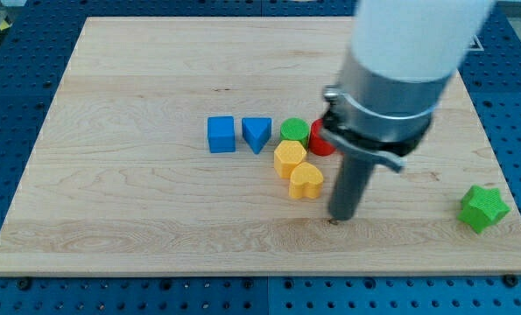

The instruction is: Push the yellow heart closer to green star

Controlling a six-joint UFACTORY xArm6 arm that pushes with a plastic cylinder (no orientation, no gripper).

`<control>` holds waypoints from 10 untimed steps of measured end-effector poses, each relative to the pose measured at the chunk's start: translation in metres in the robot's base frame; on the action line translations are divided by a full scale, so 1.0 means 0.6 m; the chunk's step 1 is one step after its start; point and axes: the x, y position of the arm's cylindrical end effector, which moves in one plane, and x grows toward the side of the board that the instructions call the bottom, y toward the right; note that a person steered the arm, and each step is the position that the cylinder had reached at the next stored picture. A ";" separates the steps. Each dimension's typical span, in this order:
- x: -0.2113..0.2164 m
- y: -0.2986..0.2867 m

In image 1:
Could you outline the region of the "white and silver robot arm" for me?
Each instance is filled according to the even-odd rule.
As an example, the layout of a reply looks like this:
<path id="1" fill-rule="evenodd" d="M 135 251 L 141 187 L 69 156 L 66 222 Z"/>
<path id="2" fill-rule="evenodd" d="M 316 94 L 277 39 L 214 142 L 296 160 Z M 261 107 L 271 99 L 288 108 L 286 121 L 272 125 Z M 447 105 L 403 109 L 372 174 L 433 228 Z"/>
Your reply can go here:
<path id="1" fill-rule="evenodd" d="M 342 169 L 400 171 L 433 119 L 450 77 L 494 7 L 490 0 L 363 0 L 322 136 Z"/>

